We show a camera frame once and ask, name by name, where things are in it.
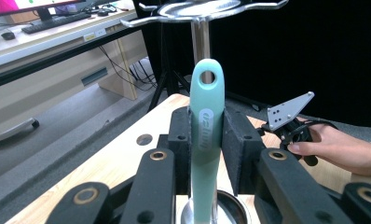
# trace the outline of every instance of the embossed logo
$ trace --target embossed logo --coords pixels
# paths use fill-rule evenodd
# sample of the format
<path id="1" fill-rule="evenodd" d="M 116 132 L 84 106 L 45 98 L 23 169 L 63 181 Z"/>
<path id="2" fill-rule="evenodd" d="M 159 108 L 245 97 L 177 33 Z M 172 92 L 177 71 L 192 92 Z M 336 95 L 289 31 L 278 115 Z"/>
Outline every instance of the embossed logo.
<path id="1" fill-rule="evenodd" d="M 199 112 L 199 148 L 203 151 L 212 148 L 213 117 L 211 109 L 202 109 Z"/>

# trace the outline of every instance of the perforated metal bracket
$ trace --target perforated metal bracket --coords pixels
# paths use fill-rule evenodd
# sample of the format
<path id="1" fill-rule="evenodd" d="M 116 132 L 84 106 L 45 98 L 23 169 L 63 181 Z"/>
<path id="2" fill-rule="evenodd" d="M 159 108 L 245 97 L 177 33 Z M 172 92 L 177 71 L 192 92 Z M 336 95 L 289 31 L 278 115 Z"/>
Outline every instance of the perforated metal bracket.
<path id="1" fill-rule="evenodd" d="M 293 120 L 305 105 L 308 104 L 313 96 L 314 93 L 309 91 L 308 93 L 300 95 L 285 103 L 268 108 L 268 123 L 270 130 L 275 131 Z"/>

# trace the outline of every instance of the mint green handle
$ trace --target mint green handle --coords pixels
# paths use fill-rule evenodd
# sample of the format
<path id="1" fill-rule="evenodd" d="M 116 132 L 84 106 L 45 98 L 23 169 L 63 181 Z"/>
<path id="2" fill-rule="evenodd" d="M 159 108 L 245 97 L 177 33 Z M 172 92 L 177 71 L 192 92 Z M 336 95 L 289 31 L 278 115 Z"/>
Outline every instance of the mint green handle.
<path id="1" fill-rule="evenodd" d="M 211 71 L 214 81 L 202 82 Z M 223 69 L 212 59 L 203 59 L 194 68 L 191 80 L 191 183 L 194 223 L 210 223 L 220 161 L 225 86 Z"/>

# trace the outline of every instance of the computer mouse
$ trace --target computer mouse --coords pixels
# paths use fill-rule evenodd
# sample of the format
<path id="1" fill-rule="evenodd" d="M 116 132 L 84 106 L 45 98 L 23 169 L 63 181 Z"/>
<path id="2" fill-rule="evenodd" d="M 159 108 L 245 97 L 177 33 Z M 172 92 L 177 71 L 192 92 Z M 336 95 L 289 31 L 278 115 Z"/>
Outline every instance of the computer mouse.
<path id="1" fill-rule="evenodd" d="M 15 39 L 15 35 L 14 35 L 14 33 L 12 33 L 12 32 L 5 32 L 5 33 L 2 33 L 2 37 L 3 37 L 5 40 L 12 40 L 12 39 Z"/>
<path id="2" fill-rule="evenodd" d="M 108 11 L 106 11 L 106 10 L 100 10 L 100 11 L 98 11 L 98 16 L 100 16 L 100 17 L 104 17 L 104 16 L 108 16 L 109 15 L 109 12 Z"/>

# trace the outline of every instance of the black backdrop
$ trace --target black backdrop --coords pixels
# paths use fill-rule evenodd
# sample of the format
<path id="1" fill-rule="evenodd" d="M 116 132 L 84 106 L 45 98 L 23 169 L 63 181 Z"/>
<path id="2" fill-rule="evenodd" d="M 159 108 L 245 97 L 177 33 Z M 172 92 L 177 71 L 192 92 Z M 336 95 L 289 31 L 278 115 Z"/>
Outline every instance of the black backdrop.
<path id="1" fill-rule="evenodd" d="M 161 24 L 148 26 L 154 72 L 161 72 L 159 41 L 148 42 L 164 34 L 174 41 L 172 66 L 191 74 L 189 24 L 164 24 L 160 33 Z M 290 0 L 210 27 L 212 58 L 223 66 L 227 91 L 268 105 L 314 91 L 303 114 L 371 127 L 371 0 Z"/>

